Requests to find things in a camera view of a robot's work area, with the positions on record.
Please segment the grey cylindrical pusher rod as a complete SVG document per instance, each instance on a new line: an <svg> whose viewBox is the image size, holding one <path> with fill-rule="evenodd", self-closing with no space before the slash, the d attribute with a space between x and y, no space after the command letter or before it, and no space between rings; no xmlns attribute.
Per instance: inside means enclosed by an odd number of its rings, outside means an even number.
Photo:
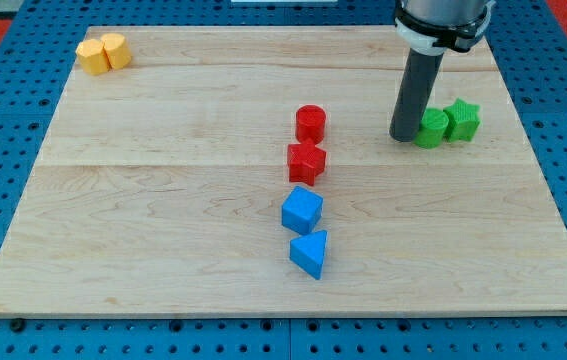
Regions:
<svg viewBox="0 0 567 360"><path fill-rule="evenodd" d="M399 142L412 142L438 75L443 55L423 55L410 50L402 76L389 135Z"/></svg>

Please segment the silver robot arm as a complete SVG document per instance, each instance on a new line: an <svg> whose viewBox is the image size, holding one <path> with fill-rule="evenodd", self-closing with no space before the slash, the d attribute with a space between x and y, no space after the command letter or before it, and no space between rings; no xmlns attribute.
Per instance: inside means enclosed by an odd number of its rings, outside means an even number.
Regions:
<svg viewBox="0 0 567 360"><path fill-rule="evenodd" d="M469 52L483 38L493 6L490 0L396 0L396 32L409 53L389 125L393 139L416 138L445 52Z"/></svg>

